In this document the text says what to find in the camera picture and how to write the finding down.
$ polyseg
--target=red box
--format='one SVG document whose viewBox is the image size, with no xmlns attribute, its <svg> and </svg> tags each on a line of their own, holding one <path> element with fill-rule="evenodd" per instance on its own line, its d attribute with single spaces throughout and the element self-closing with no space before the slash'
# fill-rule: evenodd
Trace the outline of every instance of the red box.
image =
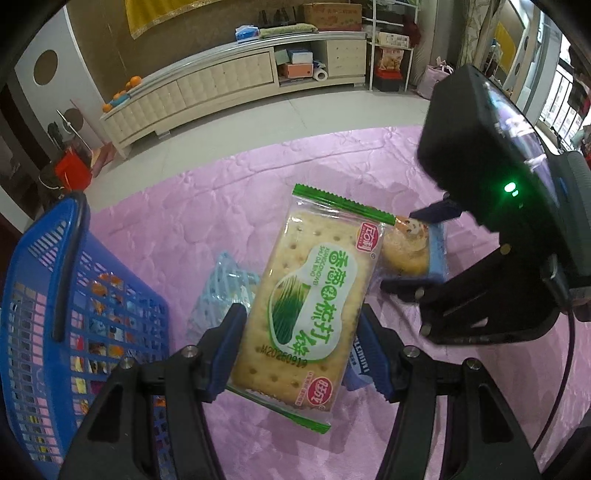
<svg viewBox="0 0 591 480">
<path fill-rule="evenodd" d="M 284 63 L 278 67 L 279 75 L 289 79 L 312 77 L 314 65 L 311 63 Z"/>
</svg>

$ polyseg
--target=cookie package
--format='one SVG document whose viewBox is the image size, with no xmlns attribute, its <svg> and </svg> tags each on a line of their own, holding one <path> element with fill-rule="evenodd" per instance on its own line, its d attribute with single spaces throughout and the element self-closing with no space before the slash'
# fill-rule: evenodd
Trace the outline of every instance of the cookie package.
<svg viewBox="0 0 591 480">
<path fill-rule="evenodd" d="M 384 235 L 380 264 L 382 279 L 408 277 L 445 282 L 448 269 L 443 225 L 397 215 L 394 227 Z"/>
<path fill-rule="evenodd" d="M 229 389 L 330 428 L 359 311 L 393 215 L 297 184 L 246 322 Z"/>
</svg>

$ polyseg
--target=paper roll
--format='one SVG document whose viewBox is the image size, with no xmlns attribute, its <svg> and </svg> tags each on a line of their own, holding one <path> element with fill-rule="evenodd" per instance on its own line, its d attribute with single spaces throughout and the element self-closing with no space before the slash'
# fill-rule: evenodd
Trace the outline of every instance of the paper roll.
<svg viewBox="0 0 591 480">
<path fill-rule="evenodd" d="M 329 74 L 326 73 L 324 69 L 314 69 L 314 73 L 312 74 L 314 80 L 318 80 L 319 82 L 325 82 L 326 79 L 329 77 Z"/>
</svg>

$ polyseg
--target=blue plastic basket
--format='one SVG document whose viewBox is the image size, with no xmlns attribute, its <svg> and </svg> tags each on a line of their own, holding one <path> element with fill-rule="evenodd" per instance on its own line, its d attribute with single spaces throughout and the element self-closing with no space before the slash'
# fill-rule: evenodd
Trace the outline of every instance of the blue plastic basket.
<svg viewBox="0 0 591 480">
<path fill-rule="evenodd" d="M 168 306 L 88 232 L 83 194 L 23 235 L 8 270 L 0 375 L 15 437 L 49 480 L 96 393 L 124 356 L 168 356 Z M 165 408 L 155 399 L 162 478 L 171 476 Z"/>
</svg>

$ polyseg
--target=yellow cloth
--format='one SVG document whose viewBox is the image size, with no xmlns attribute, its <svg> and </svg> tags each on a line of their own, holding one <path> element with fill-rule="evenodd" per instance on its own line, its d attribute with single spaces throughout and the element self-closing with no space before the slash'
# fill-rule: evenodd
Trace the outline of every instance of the yellow cloth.
<svg viewBox="0 0 591 480">
<path fill-rule="evenodd" d="M 509 73 L 513 65 L 513 60 L 515 60 L 515 54 L 517 54 L 517 48 L 511 35 L 509 35 L 509 32 L 501 22 L 496 26 L 495 40 L 501 45 L 501 50 L 503 51 L 499 67 L 501 67 L 505 73 Z"/>
<path fill-rule="evenodd" d="M 127 22 L 133 39 L 147 29 L 194 8 L 219 0 L 125 0 Z"/>
</svg>

